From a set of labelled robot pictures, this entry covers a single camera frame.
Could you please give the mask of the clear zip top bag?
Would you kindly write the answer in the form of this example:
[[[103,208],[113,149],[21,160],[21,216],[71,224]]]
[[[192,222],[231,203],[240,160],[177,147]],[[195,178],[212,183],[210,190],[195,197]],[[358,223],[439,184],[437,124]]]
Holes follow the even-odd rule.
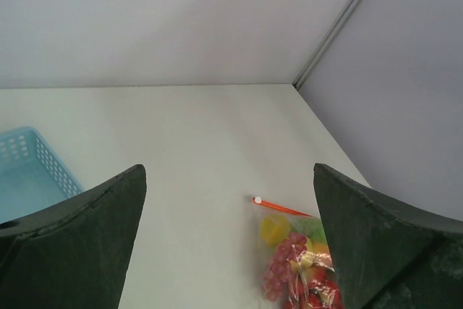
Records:
[[[263,308],[343,308],[319,218],[252,198]]]

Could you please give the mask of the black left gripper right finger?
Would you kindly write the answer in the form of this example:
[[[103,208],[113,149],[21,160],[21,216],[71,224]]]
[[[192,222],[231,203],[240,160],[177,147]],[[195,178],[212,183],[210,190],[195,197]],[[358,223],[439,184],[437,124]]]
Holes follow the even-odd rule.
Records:
[[[314,166],[314,191],[345,308],[461,308],[462,222]]]

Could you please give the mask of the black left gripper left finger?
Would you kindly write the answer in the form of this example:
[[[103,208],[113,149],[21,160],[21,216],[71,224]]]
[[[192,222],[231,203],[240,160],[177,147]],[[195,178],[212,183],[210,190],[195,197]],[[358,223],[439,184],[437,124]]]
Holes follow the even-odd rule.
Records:
[[[2,308],[118,308],[147,192],[137,164],[1,224]]]

